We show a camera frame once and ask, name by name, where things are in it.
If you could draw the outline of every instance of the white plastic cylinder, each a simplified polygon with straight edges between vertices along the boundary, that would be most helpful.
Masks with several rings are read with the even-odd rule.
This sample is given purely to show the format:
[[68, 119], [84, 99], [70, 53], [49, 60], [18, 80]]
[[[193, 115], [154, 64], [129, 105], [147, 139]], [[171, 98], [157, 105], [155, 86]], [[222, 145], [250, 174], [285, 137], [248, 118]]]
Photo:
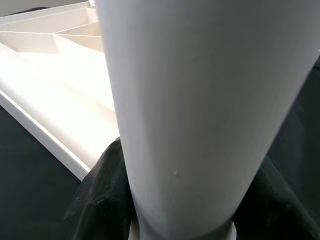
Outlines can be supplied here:
[[320, 1], [97, 7], [140, 239], [214, 239], [319, 56]]

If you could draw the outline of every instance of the white plastic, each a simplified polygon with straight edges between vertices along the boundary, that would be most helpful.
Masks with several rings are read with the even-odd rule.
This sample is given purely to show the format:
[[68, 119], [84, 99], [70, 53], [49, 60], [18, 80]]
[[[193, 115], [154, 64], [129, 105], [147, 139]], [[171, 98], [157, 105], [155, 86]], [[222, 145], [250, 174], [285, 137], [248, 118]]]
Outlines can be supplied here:
[[140, 239], [203, 239], [230, 222], [319, 56], [320, 2], [97, 9], [131, 192], [149, 226]]

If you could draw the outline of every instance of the black surface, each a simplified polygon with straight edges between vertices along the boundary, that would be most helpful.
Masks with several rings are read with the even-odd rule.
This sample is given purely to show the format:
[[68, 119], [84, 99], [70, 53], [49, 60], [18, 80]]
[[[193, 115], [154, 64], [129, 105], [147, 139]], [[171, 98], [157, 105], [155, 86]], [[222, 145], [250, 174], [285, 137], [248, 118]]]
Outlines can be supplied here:
[[320, 225], [320, 69], [313, 68], [268, 156]]
[[319, 173], [320, 68], [316, 66], [234, 215], [239, 238], [320, 240]]
[[134, 212], [118, 138], [85, 176], [71, 201], [66, 217], [78, 219], [72, 239], [128, 240]]
[[80, 181], [0, 107], [0, 240], [70, 239]]

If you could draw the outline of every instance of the white tray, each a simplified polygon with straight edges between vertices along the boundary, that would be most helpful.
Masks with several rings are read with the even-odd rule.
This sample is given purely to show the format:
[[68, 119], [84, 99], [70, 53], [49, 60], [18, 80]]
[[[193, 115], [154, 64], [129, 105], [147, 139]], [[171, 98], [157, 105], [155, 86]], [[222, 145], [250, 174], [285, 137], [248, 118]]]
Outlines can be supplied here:
[[0, 17], [0, 105], [84, 178], [119, 136], [94, 4]]

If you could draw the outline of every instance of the white cylinder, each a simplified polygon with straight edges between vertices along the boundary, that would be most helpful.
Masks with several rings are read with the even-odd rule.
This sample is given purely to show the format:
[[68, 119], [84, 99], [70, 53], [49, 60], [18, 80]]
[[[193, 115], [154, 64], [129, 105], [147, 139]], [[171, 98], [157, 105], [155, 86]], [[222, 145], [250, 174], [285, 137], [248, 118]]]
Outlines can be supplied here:
[[228, 225], [319, 56], [320, 1], [97, 7], [139, 222], [165, 240]]

